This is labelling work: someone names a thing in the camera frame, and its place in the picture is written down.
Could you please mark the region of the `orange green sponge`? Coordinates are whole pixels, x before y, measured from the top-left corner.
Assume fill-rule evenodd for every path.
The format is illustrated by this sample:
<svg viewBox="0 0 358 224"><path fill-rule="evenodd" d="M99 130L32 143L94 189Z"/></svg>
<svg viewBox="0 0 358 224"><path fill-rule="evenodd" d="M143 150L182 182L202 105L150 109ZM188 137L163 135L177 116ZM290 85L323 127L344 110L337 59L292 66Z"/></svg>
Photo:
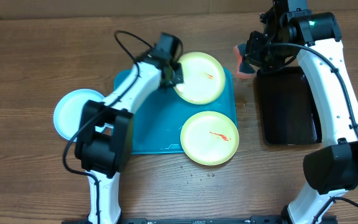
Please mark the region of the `orange green sponge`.
<svg viewBox="0 0 358 224"><path fill-rule="evenodd" d="M234 55L237 58L237 66L235 76L237 78L250 79L254 78L255 70L251 65L243 61L243 56L246 54L246 44L239 44L233 48Z"/></svg>

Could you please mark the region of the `yellow plate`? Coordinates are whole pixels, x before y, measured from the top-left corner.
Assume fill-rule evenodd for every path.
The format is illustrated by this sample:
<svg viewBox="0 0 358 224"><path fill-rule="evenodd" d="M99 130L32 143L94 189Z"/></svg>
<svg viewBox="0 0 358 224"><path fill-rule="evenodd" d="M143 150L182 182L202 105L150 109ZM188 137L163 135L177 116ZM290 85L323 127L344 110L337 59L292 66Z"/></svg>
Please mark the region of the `yellow plate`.
<svg viewBox="0 0 358 224"><path fill-rule="evenodd" d="M217 100L226 85L223 66L203 52L189 52L179 58L183 82L174 90L179 97L195 105L206 105Z"/></svg>
<svg viewBox="0 0 358 224"><path fill-rule="evenodd" d="M216 166L227 162L239 146L239 132L231 119L215 111L202 111L183 125L180 143L193 161Z"/></svg>

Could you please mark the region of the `light blue plate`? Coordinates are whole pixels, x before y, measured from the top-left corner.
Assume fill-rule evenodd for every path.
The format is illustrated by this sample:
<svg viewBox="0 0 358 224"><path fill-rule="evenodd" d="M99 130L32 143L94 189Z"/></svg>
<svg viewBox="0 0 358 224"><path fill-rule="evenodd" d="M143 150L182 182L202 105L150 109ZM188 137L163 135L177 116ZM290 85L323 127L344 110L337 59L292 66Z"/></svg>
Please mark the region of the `light blue plate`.
<svg viewBox="0 0 358 224"><path fill-rule="evenodd" d="M99 102L104 96L96 90L79 89L66 94L56 105L53 125L62 138L70 140L80 126L82 109L88 100Z"/></svg>

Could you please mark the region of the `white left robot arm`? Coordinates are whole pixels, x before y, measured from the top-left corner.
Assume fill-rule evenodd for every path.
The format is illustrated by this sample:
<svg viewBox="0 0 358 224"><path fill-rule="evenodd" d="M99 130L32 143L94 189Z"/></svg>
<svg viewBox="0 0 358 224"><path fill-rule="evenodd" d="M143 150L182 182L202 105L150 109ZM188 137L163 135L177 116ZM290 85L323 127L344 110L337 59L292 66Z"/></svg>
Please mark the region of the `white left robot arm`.
<svg viewBox="0 0 358 224"><path fill-rule="evenodd" d="M81 162L79 174L89 180L91 210L85 223L119 223L119 174L132 153L134 115L154 91L183 83L182 53L178 37L161 33L155 45L131 58L130 74L112 93L85 103L79 128L68 142Z"/></svg>

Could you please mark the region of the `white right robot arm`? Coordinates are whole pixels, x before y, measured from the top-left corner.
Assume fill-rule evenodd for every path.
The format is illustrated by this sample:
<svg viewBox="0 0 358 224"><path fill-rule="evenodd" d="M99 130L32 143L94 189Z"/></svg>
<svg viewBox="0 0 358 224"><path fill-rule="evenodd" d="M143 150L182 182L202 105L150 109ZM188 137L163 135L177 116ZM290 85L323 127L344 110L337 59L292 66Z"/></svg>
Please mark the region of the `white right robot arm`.
<svg viewBox="0 0 358 224"><path fill-rule="evenodd" d="M323 148L303 159L305 185L280 215L252 223L336 223L330 206L358 186L358 102L344 62L342 33L330 12L315 14L306 1L274 1L260 15L264 31L234 49L236 75L276 74L297 61L321 124Z"/></svg>

